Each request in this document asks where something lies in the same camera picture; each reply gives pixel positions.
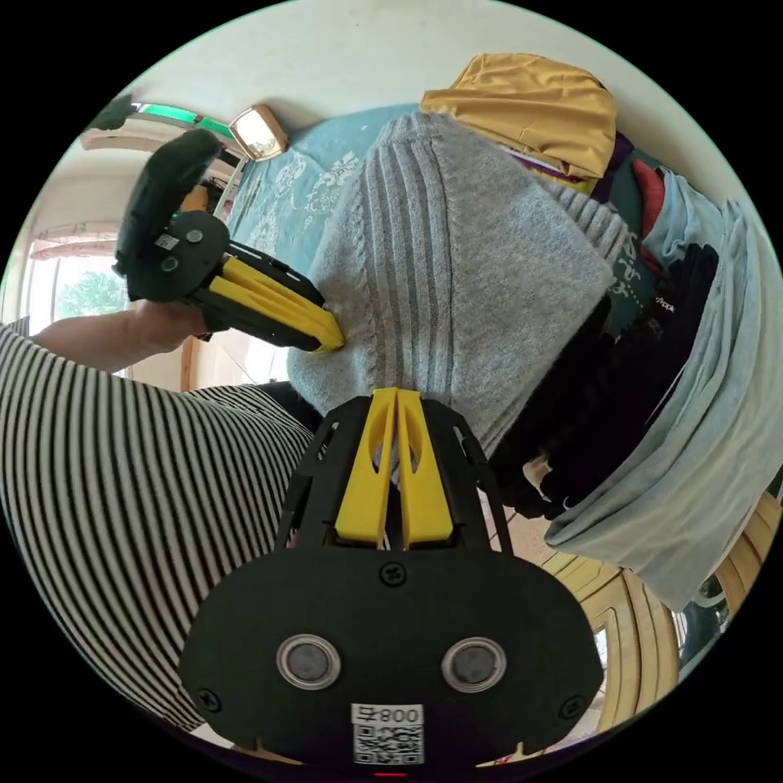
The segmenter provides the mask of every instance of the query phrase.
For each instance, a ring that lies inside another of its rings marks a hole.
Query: striped shirt
[[[98,674],[186,731],[179,656],[221,579],[274,546],[312,439],[261,387],[177,393],[0,326],[0,511],[39,595]]]

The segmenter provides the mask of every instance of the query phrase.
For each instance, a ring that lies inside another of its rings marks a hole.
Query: tree
[[[125,310],[128,295],[122,279],[113,274],[85,272],[79,281],[66,285],[55,301],[55,320],[76,316],[102,316]]]

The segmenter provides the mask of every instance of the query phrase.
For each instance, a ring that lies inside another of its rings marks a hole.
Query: light blue shirt
[[[696,341],[639,447],[546,541],[630,568],[680,611],[783,462],[783,277],[736,202],[718,208],[663,172],[666,197],[644,246],[664,265],[693,242],[720,257]]]

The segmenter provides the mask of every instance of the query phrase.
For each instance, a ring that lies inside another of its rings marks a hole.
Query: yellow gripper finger
[[[397,392],[397,436],[403,546],[448,541],[453,532],[449,503],[417,391]]]
[[[210,291],[316,338],[321,343],[319,351],[336,351],[345,345],[332,313],[234,256],[223,265],[221,276],[210,283]]]
[[[373,392],[367,423],[334,526],[343,541],[381,548],[389,503],[396,397],[396,389]],[[379,449],[382,451],[376,471],[374,459]]]

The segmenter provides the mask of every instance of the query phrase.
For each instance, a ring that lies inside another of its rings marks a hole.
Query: folded clothes
[[[591,196],[599,203],[605,204],[612,197],[614,175],[619,171],[628,156],[634,151],[634,145],[618,131],[614,135],[614,150],[606,166],[604,176],[595,183]]]
[[[392,120],[346,183],[310,277],[346,338],[292,349],[321,413],[415,389],[465,416],[488,456],[603,298],[625,224],[454,120]]]
[[[736,202],[717,207],[666,169],[664,185],[645,247],[664,267],[693,243],[720,259],[697,337],[642,442],[546,542],[631,569],[680,611],[783,462],[783,277]]]
[[[603,363],[604,354],[613,345],[613,340],[607,340],[602,333],[611,306],[604,296],[557,357],[489,459],[502,504],[529,519],[544,516],[554,505],[543,500],[527,481],[524,466],[538,457],[542,443],[561,427],[563,417],[573,414],[578,390],[595,367]]]
[[[558,514],[611,476],[652,426],[688,361],[717,268],[711,247],[688,247],[588,379],[559,442],[544,444],[551,472],[541,491]]]
[[[571,188],[572,190],[575,190],[579,193],[585,193],[587,196],[590,196],[593,192],[593,187],[597,181],[595,179],[580,179],[579,177],[569,176],[564,174],[562,171],[557,170],[553,166],[549,166],[546,163],[537,161],[532,155],[520,153],[511,147],[507,147],[505,144],[499,144],[498,146],[500,149],[508,152],[511,157],[519,161],[522,166],[527,168],[529,171],[532,171],[534,174],[537,174],[539,177],[543,177],[544,179],[551,179],[557,183],[560,183],[561,185],[564,185],[566,188]]]
[[[617,107],[590,73],[540,55],[477,55],[422,111],[450,114],[494,141],[583,179],[604,176]]]
[[[658,220],[658,215],[663,209],[663,199],[666,195],[663,176],[658,169],[651,168],[638,158],[630,164],[630,168],[634,172],[636,184],[642,194],[642,225],[639,239],[644,241],[652,231]],[[641,252],[644,263],[657,275],[661,274],[661,265],[644,245],[641,246]]]
[[[614,282],[609,291],[612,312],[605,329],[613,337],[632,324],[650,302],[660,276],[642,259],[644,195],[634,177],[633,165],[637,160],[652,169],[661,165],[656,158],[636,148],[623,159],[612,177],[607,206],[617,211],[629,231],[628,241],[614,264]]]

